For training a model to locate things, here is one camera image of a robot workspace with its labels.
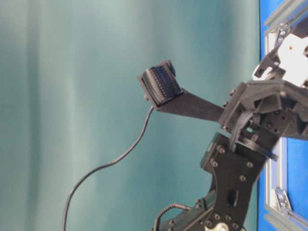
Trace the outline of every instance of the bolt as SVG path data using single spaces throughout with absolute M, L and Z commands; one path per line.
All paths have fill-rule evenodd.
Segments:
M 268 128 L 271 128 L 273 126 L 273 124 L 271 122 L 268 122 L 268 124 L 266 125 Z
M 278 42 L 281 43 L 283 41 L 283 37 L 278 38 Z
M 280 36 L 285 36 L 285 30 L 280 31 Z
M 279 198 L 279 200 L 283 200 L 283 199 L 284 199 L 284 196 L 281 195 L 281 194 L 278 194 L 278 198 Z
M 226 216 L 225 216 L 225 219 L 226 219 L 227 221 L 232 220 L 232 218 L 231 218 L 231 216 L 230 216 L 230 215 L 226 215 Z
M 220 215 L 219 215 L 218 213 L 216 213 L 216 214 L 214 215 L 214 218 L 215 218 L 215 220 L 220 220 Z
M 281 97 L 286 97 L 286 95 L 287 95 L 287 93 L 285 93 L 285 91 L 281 91 L 281 92 L 280 92 L 280 96 L 281 96 Z
M 206 221 L 206 226 L 211 227 L 213 225 L 213 223 L 210 220 Z
M 236 230 L 237 230 L 237 229 L 239 228 L 239 225 L 238 225 L 238 224 L 236 224 L 236 223 L 233 223 L 233 224 L 232 224 L 232 227 L 233 227 L 234 229 L 236 229 Z
M 221 148 L 219 149 L 219 153 L 220 153 L 220 154 L 225 154 L 225 153 L 226 153 L 226 150 L 225 150 L 223 147 L 221 147 Z
M 236 92 L 236 89 L 233 89 L 233 90 L 230 92 L 230 96 L 234 95 L 235 92 Z
M 253 164 L 253 163 L 251 163 L 251 162 L 247 162 L 247 167 L 249 167 L 249 168 L 253 168 L 253 167 L 254 167 L 254 164 Z
M 240 175 L 240 181 L 245 182 L 246 181 L 246 177 L 243 175 Z
M 213 167 L 218 167 L 218 163 L 217 163 L 216 161 L 213 161 L 213 162 L 212 162 L 212 166 L 213 166 Z

